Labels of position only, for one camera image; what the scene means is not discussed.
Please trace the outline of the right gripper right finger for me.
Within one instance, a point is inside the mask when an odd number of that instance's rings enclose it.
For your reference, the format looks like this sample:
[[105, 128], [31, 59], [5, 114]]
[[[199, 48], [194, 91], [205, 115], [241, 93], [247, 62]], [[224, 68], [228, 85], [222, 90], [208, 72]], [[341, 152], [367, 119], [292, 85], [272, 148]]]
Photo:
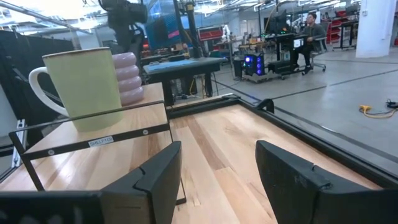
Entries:
[[398, 224], [398, 189], [371, 190], [263, 140], [255, 157], [278, 224]]

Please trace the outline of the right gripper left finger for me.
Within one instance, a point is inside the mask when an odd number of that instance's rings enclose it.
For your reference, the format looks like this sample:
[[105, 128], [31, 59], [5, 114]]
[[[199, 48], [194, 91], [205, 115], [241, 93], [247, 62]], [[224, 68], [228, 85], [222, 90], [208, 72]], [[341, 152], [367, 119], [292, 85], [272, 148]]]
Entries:
[[180, 186], [182, 143], [175, 141], [104, 187], [105, 224], [171, 224]]

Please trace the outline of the lilac ribbed mug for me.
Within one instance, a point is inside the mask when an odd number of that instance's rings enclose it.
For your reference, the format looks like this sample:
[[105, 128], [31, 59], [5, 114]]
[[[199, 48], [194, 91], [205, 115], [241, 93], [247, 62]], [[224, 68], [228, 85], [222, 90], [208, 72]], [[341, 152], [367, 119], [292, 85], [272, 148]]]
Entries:
[[140, 77], [137, 58], [132, 52], [112, 55], [119, 94], [123, 106], [131, 105], [144, 99], [144, 89]]

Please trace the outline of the wooden shelf with black legs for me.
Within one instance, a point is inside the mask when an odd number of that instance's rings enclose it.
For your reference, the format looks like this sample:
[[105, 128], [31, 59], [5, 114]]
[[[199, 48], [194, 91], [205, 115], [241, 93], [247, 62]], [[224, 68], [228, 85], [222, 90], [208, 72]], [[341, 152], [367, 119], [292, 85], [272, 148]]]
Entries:
[[144, 99], [123, 119], [99, 131], [80, 133], [59, 124], [24, 149], [29, 164], [0, 183], [0, 191], [97, 190], [139, 167], [172, 143], [161, 83], [144, 86]]

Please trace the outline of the grey desk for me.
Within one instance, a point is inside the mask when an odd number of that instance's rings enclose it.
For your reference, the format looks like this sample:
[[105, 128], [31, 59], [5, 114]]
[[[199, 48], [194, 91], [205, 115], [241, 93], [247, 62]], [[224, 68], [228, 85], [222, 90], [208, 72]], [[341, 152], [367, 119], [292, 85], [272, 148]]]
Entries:
[[167, 106], [174, 105], [170, 81], [193, 77], [195, 75], [205, 75], [206, 94], [213, 96], [211, 74], [220, 70], [220, 64], [226, 62], [226, 58], [199, 57], [180, 60], [176, 62], [163, 62], [143, 66], [144, 71], [152, 82], [161, 82], [164, 92], [164, 100]]

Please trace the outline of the computer tower with blue lights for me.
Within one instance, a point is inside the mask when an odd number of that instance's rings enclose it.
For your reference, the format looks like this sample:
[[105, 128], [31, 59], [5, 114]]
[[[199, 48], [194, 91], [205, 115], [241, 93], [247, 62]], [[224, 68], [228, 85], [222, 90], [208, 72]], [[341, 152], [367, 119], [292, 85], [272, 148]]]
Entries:
[[264, 75], [265, 74], [264, 54], [263, 53], [246, 54], [244, 56], [243, 71], [245, 75], [249, 76]]

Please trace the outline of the office chair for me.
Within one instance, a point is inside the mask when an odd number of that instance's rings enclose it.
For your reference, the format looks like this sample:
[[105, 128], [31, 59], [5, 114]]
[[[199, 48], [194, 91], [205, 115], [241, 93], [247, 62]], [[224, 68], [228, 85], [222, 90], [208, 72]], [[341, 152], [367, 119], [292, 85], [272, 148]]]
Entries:
[[318, 67], [322, 72], [326, 71], [326, 65], [323, 63], [314, 62], [315, 57], [320, 56], [327, 52], [326, 37], [318, 38], [313, 41], [313, 50], [310, 53], [312, 68]]

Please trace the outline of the person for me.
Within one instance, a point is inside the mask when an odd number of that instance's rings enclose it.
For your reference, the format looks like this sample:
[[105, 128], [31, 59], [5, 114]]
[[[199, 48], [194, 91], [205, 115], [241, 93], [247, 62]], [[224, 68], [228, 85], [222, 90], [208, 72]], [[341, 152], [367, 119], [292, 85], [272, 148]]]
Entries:
[[315, 50], [315, 48], [318, 48], [320, 46], [320, 42], [318, 41], [318, 39], [326, 37], [326, 30], [320, 24], [317, 24], [315, 22], [316, 18], [317, 15], [314, 12], [308, 13], [306, 20], [307, 25], [301, 32], [301, 34], [306, 35], [307, 38], [302, 46], [297, 47], [293, 51], [292, 60], [294, 62], [295, 68], [299, 68], [299, 54], [302, 54], [304, 56], [305, 68], [303, 74], [308, 73], [312, 69], [310, 54]]

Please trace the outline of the white pillar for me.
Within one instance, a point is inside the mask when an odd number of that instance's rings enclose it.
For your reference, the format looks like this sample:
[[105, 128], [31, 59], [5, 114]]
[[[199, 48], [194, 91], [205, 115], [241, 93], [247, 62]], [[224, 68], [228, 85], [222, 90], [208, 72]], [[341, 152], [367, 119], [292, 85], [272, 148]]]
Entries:
[[357, 58], [389, 55], [397, 0], [361, 0]]

